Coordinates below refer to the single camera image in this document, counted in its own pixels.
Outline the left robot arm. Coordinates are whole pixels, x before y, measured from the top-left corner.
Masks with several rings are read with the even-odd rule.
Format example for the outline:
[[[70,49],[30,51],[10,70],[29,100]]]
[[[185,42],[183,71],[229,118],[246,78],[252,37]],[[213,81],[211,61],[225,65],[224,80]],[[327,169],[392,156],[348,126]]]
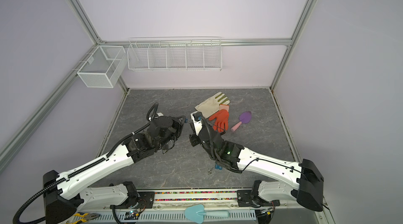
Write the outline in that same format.
[[[85,205],[80,193],[90,185],[158,151],[165,153],[172,149],[182,133],[186,117],[158,115],[157,109],[158,103],[154,103],[147,113],[147,124],[120,139],[106,154],[63,173],[52,170],[45,174],[43,189],[23,203],[12,222],[20,224],[23,212],[39,197],[44,199],[45,216],[33,223],[63,222]]]

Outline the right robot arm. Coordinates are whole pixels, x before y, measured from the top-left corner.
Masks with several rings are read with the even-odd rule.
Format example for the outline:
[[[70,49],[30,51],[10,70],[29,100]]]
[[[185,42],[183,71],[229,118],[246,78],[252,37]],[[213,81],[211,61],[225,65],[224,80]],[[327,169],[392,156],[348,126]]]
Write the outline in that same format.
[[[201,145],[218,166],[233,173],[250,171],[279,181],[277,188],[269,187],[264,181],[254,183],[251,198],[259,206],[274,200],[294,200],[306,209],[323,211],[324,177],[311,160],[299,163],[264,156],[224,140],[221,133],[205,121],[192,122],[191,128],[191,144]]]

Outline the red rubber glove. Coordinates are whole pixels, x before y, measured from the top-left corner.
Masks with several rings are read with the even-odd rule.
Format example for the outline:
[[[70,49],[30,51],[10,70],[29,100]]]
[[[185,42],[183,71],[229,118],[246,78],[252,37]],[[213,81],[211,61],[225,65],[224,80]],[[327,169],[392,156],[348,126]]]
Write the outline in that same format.
[[[228,130],[229,105],[220,105],[219,111],[209,117],[209,121],[214,121],[213,129],[219,133]]]

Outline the cream work glove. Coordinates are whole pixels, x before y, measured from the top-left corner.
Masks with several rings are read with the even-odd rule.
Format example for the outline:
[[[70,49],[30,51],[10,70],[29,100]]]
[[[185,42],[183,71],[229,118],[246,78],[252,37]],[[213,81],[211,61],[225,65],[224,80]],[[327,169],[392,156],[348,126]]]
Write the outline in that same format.
[[[201,112],[203,117],[209,118],[220,110],[221,105],[229,105],[230,100],[223,92],[218,92],[209,97],[205,101],[195,106],[198,112]]]

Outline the teal trowel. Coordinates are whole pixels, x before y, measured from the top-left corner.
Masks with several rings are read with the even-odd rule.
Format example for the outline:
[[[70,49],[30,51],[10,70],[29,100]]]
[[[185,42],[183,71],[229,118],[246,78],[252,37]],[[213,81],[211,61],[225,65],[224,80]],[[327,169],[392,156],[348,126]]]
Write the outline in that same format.
[[[225,210],[206,211],[204,205],[199,204],[185,209],[185,217],[197,224],[202,224],[205,217],[229,218],[229,212]]]

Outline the white mesh box basket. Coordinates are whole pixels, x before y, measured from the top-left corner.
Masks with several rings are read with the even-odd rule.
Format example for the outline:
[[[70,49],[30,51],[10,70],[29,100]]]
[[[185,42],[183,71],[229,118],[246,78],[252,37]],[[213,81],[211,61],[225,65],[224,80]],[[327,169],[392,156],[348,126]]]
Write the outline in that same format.
[[[127,52],[123,46],[99,45],[77,74],[86,87],[113,88],[127,64]]]

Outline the yellow handled pliers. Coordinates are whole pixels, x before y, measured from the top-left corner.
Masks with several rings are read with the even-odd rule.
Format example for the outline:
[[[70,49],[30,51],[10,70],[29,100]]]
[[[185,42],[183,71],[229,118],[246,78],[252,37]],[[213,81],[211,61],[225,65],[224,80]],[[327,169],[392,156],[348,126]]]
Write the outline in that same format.
[[[74,216],[78,217],[79,219],[76,222],[74,222],[73,224],[83,224],[90,220],[100,217],[100,214],[98,214],[98,213],[76,213],[76,214],[74,214]]]

